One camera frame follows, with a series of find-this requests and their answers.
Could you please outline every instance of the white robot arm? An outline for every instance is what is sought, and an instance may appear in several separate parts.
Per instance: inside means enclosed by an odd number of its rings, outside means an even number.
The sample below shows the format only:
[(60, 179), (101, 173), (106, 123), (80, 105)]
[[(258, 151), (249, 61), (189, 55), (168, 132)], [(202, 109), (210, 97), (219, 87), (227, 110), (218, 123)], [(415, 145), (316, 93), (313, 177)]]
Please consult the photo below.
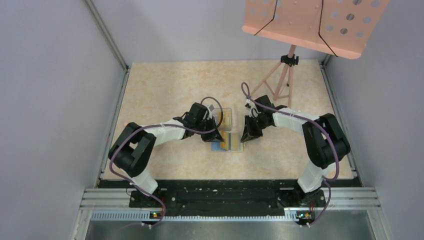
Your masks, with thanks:
[(129, 141), (126, 139), (140, 129), (141, 126), (134, 122), (129, 123), (109, 151), (108, 157), (111, 159), (115, 151), (121, 146), (122, 149), (117, 153), (113, 163), (124, 170), (131, 178), (132, 182), (152, 194), (158, 187), (158, 183), (149, 173), (147, 164), (150, 159), (153, 147), (164, 144), (171, 140), (181, 140), (194, 135), (182, 127), (197, 130), (201, 132), (215, 129), (210, 133), (201, 134), (204, 142), (222, 142), (224, 139), (217, 130), (217, 125), (212, 117), (211, 110), (213, 106), (204, 106), (200, 103), (194, 103), (190, 111), (181, 117), (158, 124), (158, 127), (146, 128), (135, 134)]
[(297, 191), (301, 199), (314, 194), (321, 187), (323, 176), (335, 167), (334, 155), (328, 140), (321, 131), (314, 124), (294, 117), (294, 115), (310, 119), (324, 128), (334, 144), (338, 160), (341, 160), (350, 152), (351, 147), (336, 117), (330, 113), (314, 116), (295, 112), (283, 105), (274, 107), (267, 95), (259, 97), (255, 102), (286, 114), (271, 111), (256, 104), (254, 106), (247, 104), (246, 107), (250, 108), (250, 114), (244, 117), (245, 125), (241, 141), (247, 142), (262, 137), (262, 129), (269, 126), (289, 128), (303, 135), (310, 162), (297, 180)]

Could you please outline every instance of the stainless steel panel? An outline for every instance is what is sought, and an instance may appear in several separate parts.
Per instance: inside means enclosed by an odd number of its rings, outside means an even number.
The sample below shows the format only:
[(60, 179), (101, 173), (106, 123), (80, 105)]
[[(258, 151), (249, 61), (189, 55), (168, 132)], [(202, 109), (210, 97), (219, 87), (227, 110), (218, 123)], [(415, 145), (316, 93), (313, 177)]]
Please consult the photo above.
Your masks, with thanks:
[(294, 222), (164, 222), (152, 230), (129, 222), (92, 221), (86, 240), (374, 240), (366, 211), (328, 211), (311, 228)]

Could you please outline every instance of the music stand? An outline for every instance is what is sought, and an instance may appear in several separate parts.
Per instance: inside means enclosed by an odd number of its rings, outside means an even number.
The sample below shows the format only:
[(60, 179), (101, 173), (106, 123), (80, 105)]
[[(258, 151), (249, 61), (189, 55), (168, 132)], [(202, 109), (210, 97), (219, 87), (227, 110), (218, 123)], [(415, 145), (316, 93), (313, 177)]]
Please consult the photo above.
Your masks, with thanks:
[[(292, 88), (296, 46), (357, 59), (380, 20), (389, 0), (246, 0), (243, 31), (256, 36), (291, 44), (287, 55), (253, 89), (265, 84), (273, 99), (288, 98)], [(275, 91), (268, 78), (284, 63)], [(280, 96), (288, 71), (288, 95)]]

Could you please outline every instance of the beige table surface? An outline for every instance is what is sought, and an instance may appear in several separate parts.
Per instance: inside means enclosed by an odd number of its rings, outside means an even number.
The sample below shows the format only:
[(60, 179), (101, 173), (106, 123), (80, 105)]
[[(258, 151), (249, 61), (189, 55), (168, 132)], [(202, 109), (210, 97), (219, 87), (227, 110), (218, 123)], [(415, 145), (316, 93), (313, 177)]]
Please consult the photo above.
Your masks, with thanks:
[[(131, 67), (113, 143), (125, 125), (166, 122), (188, 111), (205, 96), (217, 98), (232, 108), (232, 130), (243, 132), (246, 98), (241, 83), (252, 90), (278, 60), (194, 61), (134, 63)], [(283, 67), (268, 81), (275, 88)], [(263, 86), (253, 96), (270, 94)], [(287, 98), (271, 102), (287, 105)], [(300, 60), (294, 69), (292, 109), (313, 115), (333, 113), (329, 95), (315, 59)], [(263, 137), (244, 143), (243, 152), (212, 152), (211, 144), (195, 134), (156, 146), (148, 170), (155, 179), (296, 179), (309, 158), (302, 135), (286, 128), (268, 127)], [(352, 179), (345, 157), (340, 179)], [(109, 170), (103, 179), (118, 179)]]

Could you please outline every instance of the gray wall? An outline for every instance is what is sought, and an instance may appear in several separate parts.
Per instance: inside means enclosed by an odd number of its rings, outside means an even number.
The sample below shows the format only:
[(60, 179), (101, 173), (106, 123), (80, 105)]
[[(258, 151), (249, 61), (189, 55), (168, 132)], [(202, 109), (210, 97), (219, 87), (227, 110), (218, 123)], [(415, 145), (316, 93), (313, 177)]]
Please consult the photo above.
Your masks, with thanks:
[(69, 239), (123, 78), (82, 0), (0, 1), (1, 239)]
[(392, 0), (363, 55), (333, 58), (340, 102), (361, 178), (375, 186), (396, 239), (422, 239), (424, 198), (424, 1)]
[[(94, 0), (127, 63), (279, 59), (290, 45), (242, 31), (245, 0)], [(305, 48), (304, 59), (325, 54)]]

